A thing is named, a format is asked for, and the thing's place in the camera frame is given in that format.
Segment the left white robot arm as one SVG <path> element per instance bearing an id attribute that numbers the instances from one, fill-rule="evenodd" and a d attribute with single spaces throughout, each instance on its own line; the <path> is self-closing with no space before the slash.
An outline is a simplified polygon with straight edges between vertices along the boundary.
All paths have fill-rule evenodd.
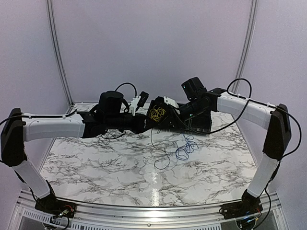
<path id="1" fill-rule="evenodd" d="M 109 130 L 145 131 L 146 116 L 137 113 L 144 106 L 148 94 L 141 92 L 131 103 L 118 91 L 107 91 L 100 95 L 99 102 L 88 112 L 75 110 L 64 115 L 34 115 L 12 109 L 0 135 L 1 162 L 13 170 L 21 181 L 29 186 L 38 203 L 50 213 L 60 210 L 51 185 L 41 176 L 25 153 L 24 143 L 36 139 L 74 137 L 95 138 Z"/>

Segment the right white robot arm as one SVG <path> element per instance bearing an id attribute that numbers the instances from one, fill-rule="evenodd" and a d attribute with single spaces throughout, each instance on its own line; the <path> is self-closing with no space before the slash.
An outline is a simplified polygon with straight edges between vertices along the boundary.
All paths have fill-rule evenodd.
<path id="1" fill-rule="evenodd" d="M 181 85 L 189 102 L 175 109 L 175 115 L 182 124 L 203 112 L 213 111 L 235 115 L 237 119 L 250 121 L 267 131 L 263 144 L 263 156 L 256 173 L 238 203 L 238 211 L 247 215 L 259 202 L 260 195 L 277 174 L 286 153 L 292 132 L 290 120 L 294 117 L 284 104 L 272 105 L 255 101 L 251 96 L 240 96 L 228 88 L 206 90 L 198 77 Z"/>

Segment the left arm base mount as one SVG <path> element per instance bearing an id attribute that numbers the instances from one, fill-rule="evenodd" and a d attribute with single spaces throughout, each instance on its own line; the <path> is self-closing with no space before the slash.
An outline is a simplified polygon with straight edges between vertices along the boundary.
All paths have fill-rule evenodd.
<path id="1" fill-rule="evenodd" d="M 76 206 L 77 206 L 76 203 L 68 202 L 64 200 L 56 200 L 56 201 L 48 201 L 48 202 L 37 200 L 35 202 L 36 210 L 43 211 L 45 213 L 49 213 L 54 216 L 67 210 L 68 213 L 64 215 L 70 219 L 73 218 L 75 215 Z"/>

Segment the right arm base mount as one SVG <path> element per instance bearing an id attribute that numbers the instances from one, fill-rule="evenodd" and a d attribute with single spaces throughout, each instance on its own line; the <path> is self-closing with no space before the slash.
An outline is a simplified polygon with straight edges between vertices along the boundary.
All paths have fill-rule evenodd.
<path id="1" fill-rule="evenodd" d="M 223 215 L 224 219 L 232 219 L 260 213 L 262 210 L 262 203 L 259 200 L 255 203 L 241 200 L 221 205 L 219 213 Z"/>

